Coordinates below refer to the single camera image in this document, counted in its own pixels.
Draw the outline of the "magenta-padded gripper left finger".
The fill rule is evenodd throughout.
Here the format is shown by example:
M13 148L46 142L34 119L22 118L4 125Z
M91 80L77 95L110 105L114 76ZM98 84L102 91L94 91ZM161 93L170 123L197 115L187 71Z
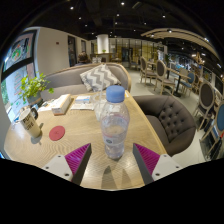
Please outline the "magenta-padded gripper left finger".
M91 144L83 145L67 155L56 155L43 170L80 185L91 156Z

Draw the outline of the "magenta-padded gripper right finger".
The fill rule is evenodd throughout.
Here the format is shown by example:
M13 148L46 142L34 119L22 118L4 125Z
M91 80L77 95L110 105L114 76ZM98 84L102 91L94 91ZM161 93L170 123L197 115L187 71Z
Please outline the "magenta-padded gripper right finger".
M145 185L182 169L168 154L159 155L137 143L133 144L133 155Z

